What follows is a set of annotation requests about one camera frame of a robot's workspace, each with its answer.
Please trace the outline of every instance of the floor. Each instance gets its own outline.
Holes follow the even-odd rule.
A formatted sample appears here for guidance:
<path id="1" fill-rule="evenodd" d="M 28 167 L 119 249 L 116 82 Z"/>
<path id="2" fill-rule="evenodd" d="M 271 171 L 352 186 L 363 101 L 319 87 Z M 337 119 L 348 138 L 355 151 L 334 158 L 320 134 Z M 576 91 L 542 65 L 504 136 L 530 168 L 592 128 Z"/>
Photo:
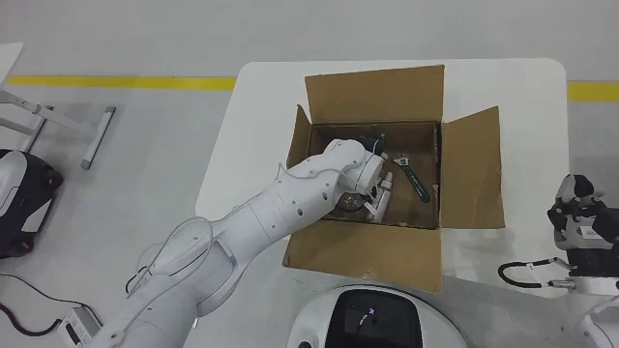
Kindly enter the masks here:
<path id="1" fill-rule="evenodd" d="M 547 56 L 564 64 L 569 79 L 619 79 L 614 0 L 0 0 L 0 14 L 0 44 L 25 43 L 18 74 L 209 76 L 236 75 L 251 61 Z M 87 143 L 45 128 L 34 153 L 61 169 L 67 183 L 36 252 L 0 261 L 0 269 L 109 319 L 124 303 L 139 253 L 193 214 L 230 93 L 8 89 L 80 121 L 121 106 L 88 172 L 79 168 Z M 566 156 L 573 172 L 604 186 L 610 205 L 619 204 L 617 107 L 569 109 Z M 5 105 L 0 113 L 32 121 Z M 0 140 L 15 147 L 23 138 L 2 130 Z M 186 347 L 282 346 L 303 304 L 351 281 L 282 268 L 284 247 L 250 265 L 235 295 L 200 320 Z M 556 341 L 560 300 L 449 278 L 440 295 L 424 296 L 454 318 L 471 347 L 568 346 Z M 32 329 L 68 309 L 6 278 L 0 299 Z M 0 336 L 3 347 L 63 346 L 55 334 L 18 334 L 4 316 Z"/>

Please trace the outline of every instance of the table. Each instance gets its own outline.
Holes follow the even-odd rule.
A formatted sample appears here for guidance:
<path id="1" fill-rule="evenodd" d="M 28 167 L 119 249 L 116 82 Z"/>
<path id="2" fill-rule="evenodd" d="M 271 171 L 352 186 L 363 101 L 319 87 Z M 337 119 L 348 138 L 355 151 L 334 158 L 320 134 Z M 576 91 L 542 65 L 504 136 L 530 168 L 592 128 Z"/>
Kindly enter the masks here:
<path id="1" fill-rule="evenodd" d="M 305 76 L 440 64 L 445 65 L 444 122 L 499 106 L 506 220 L 500 230 L 443 229 L 443 274 L 543 297 L 563 295 L 556 289 L 514 288 L 496 273 L 510 261 L 565 259 L 545 212 L 569 173 L 566 73 L 546 58 L 248 64 L 223 118 L 196 213 L 222 218 L 275 178 L 278 163 L 287 157 L 295 105 L 308 110 Z M 523 270 L 513 272 L 515 278 L 533 279 Z M 539 276 L 566 274 L 550 267 Z"/>

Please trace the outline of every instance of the metal stand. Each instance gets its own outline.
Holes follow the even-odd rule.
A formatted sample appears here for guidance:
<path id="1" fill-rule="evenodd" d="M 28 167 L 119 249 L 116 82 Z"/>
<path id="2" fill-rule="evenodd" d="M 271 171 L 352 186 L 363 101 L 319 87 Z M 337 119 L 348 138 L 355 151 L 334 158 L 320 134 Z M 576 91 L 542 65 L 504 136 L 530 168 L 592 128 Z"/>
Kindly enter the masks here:
<path id="1" fill-rule="evenodd" d="M 103 135 L 107 130 L 107 126 L 109 126 L 109 122 L 114 115 L 114 111 L 116 111 L 115 106 L 108 106 L 103 113 L 103 117 L 99 121 L 99 125 L 96 129 L 93 129 L 85 124 L 80 124 L 77 121 L 72 120 L 63 114 L 53 111 L 52 107 L 43 107 L 39 104 L 29 102 L 12 93 L 7 92 L 6 90 L 0 90 L 0 103 L 11 103 L 15 106 L 19 106 L 22 109 L 28 110 L 36 116 L 41 117 L 34 128 L 28 128 L 21 124 L 0 118 L 0 126 L 30 136 L 28 141 L 26 142 L 26 145 L 24 146 L 24 152 L 30 152 L 30 149 L 32 149 L 32 145 L 34 144 L 34 141 L 39 135 L 39 132 L 41 131 L 41 128 L 43 127 L 46 120 L 54 122 L 63 127 L 70 128 L 74 131 L 78 131 L 85 136 L 92 138 L 92 141 L 90 142 L 90 145 L 86 150 L 86 155 L 81 161 L 81 167 L 86 170 L 90 169 L 93 158 L 97 154 L 97 150 L 99 149 L 101 141 L 103 140 Z"/>

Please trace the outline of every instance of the open cardboard box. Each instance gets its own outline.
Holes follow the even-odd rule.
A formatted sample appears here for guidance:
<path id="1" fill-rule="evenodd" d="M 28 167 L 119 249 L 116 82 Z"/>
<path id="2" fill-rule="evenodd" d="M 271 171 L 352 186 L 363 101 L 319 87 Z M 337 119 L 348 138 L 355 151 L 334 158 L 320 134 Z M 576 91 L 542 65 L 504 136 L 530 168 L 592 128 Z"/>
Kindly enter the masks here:
<path id="1" fill-rule="evenodd" d="M 283 266 L 441 288 L 441 228 L 505 227 L 498 107 L 447 124 L 444 66 L 306 77 L 309 122 L 301 106 L 288 153 L 292 167 L 334 138 L 385 134 L 430 194 L 424 203 L 391 161 L 392 197 L 382 222 L 334 210 L 292 235 Z"/>

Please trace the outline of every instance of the yellow tape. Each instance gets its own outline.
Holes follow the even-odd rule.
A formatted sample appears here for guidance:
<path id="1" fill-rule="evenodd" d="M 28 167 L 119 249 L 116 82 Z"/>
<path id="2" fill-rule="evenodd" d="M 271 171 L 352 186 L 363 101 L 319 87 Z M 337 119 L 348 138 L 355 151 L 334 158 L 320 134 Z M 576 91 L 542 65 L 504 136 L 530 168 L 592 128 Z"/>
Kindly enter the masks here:
<path id="1" fill-rule="evenodd" d="M 234 90 L 233 76 L 13 75 L 11 85 L 134 89 Z M 569 81 L 572 102 L 619 102 L 619 82 Z"/>
<path id="2" fill-rule="evenodd" d="M 236 78 L 233 76 L 12 75 L 7 83 L 34 86 L 233 90 Z"/>
<path id="3" fill-rule="evenodd" d="M 568 100 L 574 102 L 619 102 L 619 82 L 570 81 Z"/>

